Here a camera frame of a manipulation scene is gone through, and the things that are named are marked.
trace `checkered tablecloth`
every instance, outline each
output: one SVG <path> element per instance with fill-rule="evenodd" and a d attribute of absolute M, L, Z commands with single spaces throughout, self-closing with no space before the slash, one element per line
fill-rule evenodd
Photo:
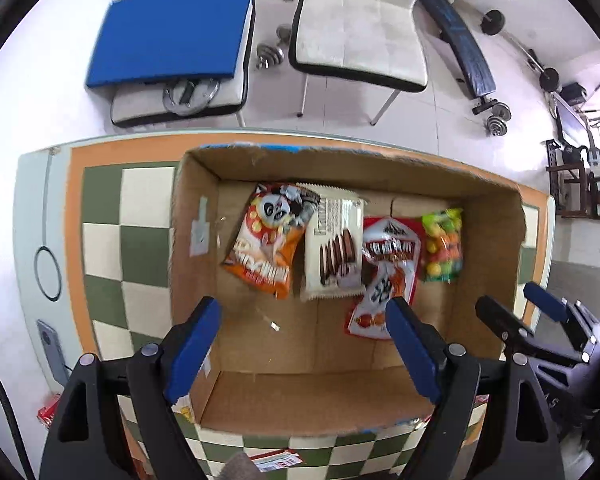
<path fill-rule="evenodd" d="M 171 193 L 178 162 L 120 164 L 86 168 L 82 181 L 84 288 L 93 333 L 105 360 L 128 357 L 169 331 Z M 524 206 L 527 232 L 520 253 L 518 295 L 533 273 L 538 209 Z M 521 317 L 523 298 L 516 298 Z M 133 435 L 142 442 L 130 399 L 120 397 Z M 474 409 L 467 434 L 485 406 Z M 209 478 L 233 454 L 255 456 L 296 450 L 303 464 L 266 473 L 270 480 L 343 479 L 389 470 L 400 472 L 424 428 L 419 421 L 380 431 L 311 438 L 270 438 L 219 433 L 176 414 L 193 454 Z"/>

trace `blue cushion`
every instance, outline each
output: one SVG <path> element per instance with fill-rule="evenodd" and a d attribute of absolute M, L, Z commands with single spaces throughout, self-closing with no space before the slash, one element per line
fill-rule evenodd
<path fill-rule="evenodd" d="M 250 0 L 113 3 L 91 56 L 87 86 L 174 77 L 232 78 Z"/>

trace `snack box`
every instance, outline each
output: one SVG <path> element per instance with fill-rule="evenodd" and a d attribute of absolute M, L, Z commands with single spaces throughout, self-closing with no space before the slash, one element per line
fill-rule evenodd
<path fill-rule="evenodd" d="M 277 300 L 226 272 L 257 182 L 311 182 L 352 190 L 365 215 L 416 217 L 463 208 L 464 268 L 453 283 L 419 283 L 413 307 L 448 342 L 497 359 L 501 342 L 475 316 L 489 294 L 513 305 L 525 217 L 515 183 L 475 174 L 435 156 L 284 146 L 207 146 L 187 152 L 174 184 L 171 261 L 173 322 L 202 296 L 223 308 L 222 325 L 191 391 L 194 417 L 214 430 L 260 435 L 339 434 L 427 416 L 391 341 L 345 332 L 354 298 L 302 302 L 304 249 L 292 293 Z M 208 252 L 195 254 L 192 228 L 204 204 Z"/>

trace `screw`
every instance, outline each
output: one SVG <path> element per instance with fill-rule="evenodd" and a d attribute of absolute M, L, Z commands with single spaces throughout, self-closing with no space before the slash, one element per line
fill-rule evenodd
<path fill-rule="evenodd" d="M 89 366 L 96 360 L 95 355 L 93 354 L 83 354 L 80 356 L 80 360 L 78 361 L 82 366 Z"/>
<path fill-rule="evenodd" d="M 462 346 L 460 343 L 451 343 L 449 346 L 449 353 L 456 357 L 462 357 L 466 354 L 466 348 Z"/>
<path fill-rule="evenodd" d="M 513 354 L 513 362 L 517 365 L 524 366 L 528 362 L 528 359 L 526 358 L 526 355 L 516 352 Z"/>
<path fill-rule="evenodd" d="M 140 349 L 140 353 L 147 357 L 156 355 L 158 353 L 158 345 L 156 343 L 147 343 Z"/>

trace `orange border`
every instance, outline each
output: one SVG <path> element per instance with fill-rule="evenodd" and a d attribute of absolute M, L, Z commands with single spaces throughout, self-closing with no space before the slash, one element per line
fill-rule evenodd
<path fill-rule="evenodd" d="M 106 139 L 102 142 L 88 146 L 71 148 L 71 161 L 68 169 L 66 183 L 66 199 L 64 213 L 64 244 L 66 252 L 66 273 L 71 298 L 72 312 L 75 327 L 85 352 L 97 352 L 96 341 L 91 329 L 91 319 L 87 309 L 82 278 L 82 256 L 80 218 L 82 206 L 82 174 L 84 168 L 91 166 L 106 166 L 109 164 L 128 164 L 142 162 L 159 162 L 180 160 L 184 153 L 193 148 L 207 144 L 231 144 L 248 142 L 252 144 L 279 144 L 283 146 L 311 146 L 314 148 L 339 148 L 344 150 L 364 150 L 387 157 L 409 158 L 429 162 L 455 170 L 467 171 L 476 176 L 501 184 L 520 192 L 523 202 L 537 206 L 538 213 L 538 241 L 536 250 L 536 264 L 534 267 L 534 280 L 540 281 L 544 268 L 544 255 L 547 247 L 547 195 L 538 190 L 520 186 L 519 184 L 461 162 L 449 160 L 427 153 L 410 152 L 400 148 L 375 146 L 364 142 L 351 142 L 347 140 L 325 139 L 311 136 L 298 136 L 290 134 L 259 134 L 237 132 L 215 132 L 200 134 L 174 134 L 167 136 L 147 136 L 135 139 Z M 531 321 L 533 308 L 527 304 L 523 321 Z M 482 427 L 482 420 L 472 435 L 466 441 L 474 441 Z"/>

